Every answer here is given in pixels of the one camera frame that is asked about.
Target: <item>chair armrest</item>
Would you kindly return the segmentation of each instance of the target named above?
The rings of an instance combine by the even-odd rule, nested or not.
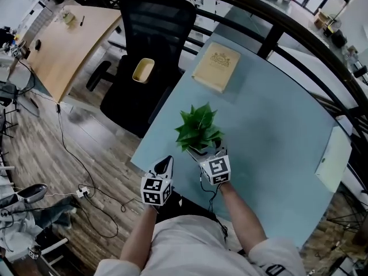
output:
[[[106,74],[106,71],[109,69],[110,66],[111,62],[104,61],[94,70],[86,85],[88,90],[92,92],[96,88],[99,80],[104,78],[104,75]]]
[[[158,115],[159,111],[161,110],[162,106],[164,105],[164,103],[166,102],[168,97],[170,96],[173,89],[174,89],[174,87],[169,86],[168,88],[166,88],[165,92],[162,94],[162,96],[161,96],[159,102],[157,103],[154,111],[151,113],[151,116],[148,119],[148,123],[150,125],[153,123],[154,119]]]

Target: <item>white shirt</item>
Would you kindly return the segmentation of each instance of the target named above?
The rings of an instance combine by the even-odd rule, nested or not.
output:
[[[95,276],[305,276],[302,260],[288,240],[267,239],[249,260],[226,248],[220,226],[201,216],[180,216],[156,224],[143,271],[127,261],[102,260]]]

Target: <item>black office chair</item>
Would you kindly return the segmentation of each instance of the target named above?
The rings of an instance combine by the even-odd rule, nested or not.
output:
[[[186,0],[121,0],[126,51],[116,76],[103,62],[87,83],[93,91],[100,79],[112,82],[101,111],[124,129],[143,137],[167,97],[180,80],[179,57],[196,20],[195,7]],[[146,84],[132,79],[142,58],[154,59]]]

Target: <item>power strip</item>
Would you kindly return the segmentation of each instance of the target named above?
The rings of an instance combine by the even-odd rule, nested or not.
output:
[[[81,189],[78,189],[76,191],[76,194],[78,195],[79,198],[83,198],[85,195],[90,194],[90,190],[87,187],[83,187]]]

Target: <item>metal railing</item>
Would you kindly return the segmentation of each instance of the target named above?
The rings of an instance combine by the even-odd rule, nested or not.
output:
[[[119,0],[99,0],[100,5],[102,7],[110,7],[115,9],[118,9],[118,1]],[[281,55],[286,60],[288,60],[289,62],[291,62],[305,75],[307,75],[332,100],[330,101],[324,99],[323,97],[320,97],[313,93],[310,94],[318,100],[318,102],[327,110],[327,112],[332,117],[344,114],[352,123],[354,129],[356,130],[357,134],[360,137],[358,141],[355,139],[351,139],[353,151],[359,153],[362,156],[363,161],[364,160],[368,161],[368,142],[366,137],[364,136],[364,133],[368,132],[368,124],[367,124],[368,99],[365,96],[364,92],[362,91],[361,87],[358,85],[357,80],[353,77],[353,75],[349,72],[349,70],[345,67],[345,65],[340,61],[340,59],[337,58],[336,55],[325,44],[323,44],[320,41],[320,39],[318,39],[313,33],[311,33],[305,27],[303,27],[298,22],[293,20],[291,17],[287,16],[281,11],[278,11],[276,8],[272,7],[271,5],[268,5],[267,3],[264,3],[260,0],[219,0],[219,1],[223,1],[230,5],[234,5],[271,23],[273,26],[270,29],[268,35],[264,37],[259,33],[254,32],[253,30],[247,28],[246,26],[231,21],[226,17],[222,17],[198,8],[197,8],[197,15],[217,21],[220,24],[225,25],[234,30],[237,30],[238,32],[261,43],[261,46],[257,51],[257,55],[260,56],[261,58],[267,59],[270,52],[274,51],[277,54]],[[212,34],[211,31],[196,25],[193,27],[193,30],[207,36],[210,36]],[[309,50],[312,54],[314,54],[315,57],[321,60],[321,62],[343,84],[343,86],[351,94],[353,99],[355,99],[356,103],[358,104],[358,107],[356,109],[354,110],[347,109],[344,106],[344,104],[340,101],[340,99],[328,88],[328,86],[321,79],[318,78],[318,76],[316,76],[313,73],[313,71],[305,67],[296,58],[294,58],[292,55],[290,55],[284,49],[278,46],[278,40],[284,33],[294,38],[296,41],[302,44],[307,50]],[[199,47],[203,46],[203,42],[200,42],[191,37],[188,37],[187,41]],[[185,46],[183,50],[195,55],[197,54],[197,51],[187,46]],[[361,172],[361,174],[366,176],[366,173],[368,173],[368,166],[362,165],[362,168],[364,170]],[[363,181],[363,184],[364,188],[366,188],[365,185],[368,187],[368,178],[365,181]]]

